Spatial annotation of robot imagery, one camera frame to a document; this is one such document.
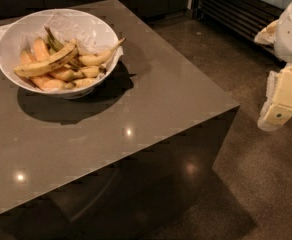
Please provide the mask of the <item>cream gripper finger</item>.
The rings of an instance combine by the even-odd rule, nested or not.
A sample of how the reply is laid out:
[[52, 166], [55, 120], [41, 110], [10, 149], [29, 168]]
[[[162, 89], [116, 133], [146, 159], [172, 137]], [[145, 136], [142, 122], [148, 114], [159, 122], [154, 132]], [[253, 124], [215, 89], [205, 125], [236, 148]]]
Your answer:
[[266, 101], [257, 122], [259, 129], [274, 131], [292, 118], [292, 64], [279, 72], [271, 71], [267, 79]]
[[278, 21], [275, 20], [264, 27], [261, 31], [257, 33], [254, 38], [254, 42], [261, 45], [273, 45], [275, 43], [276, 28]]

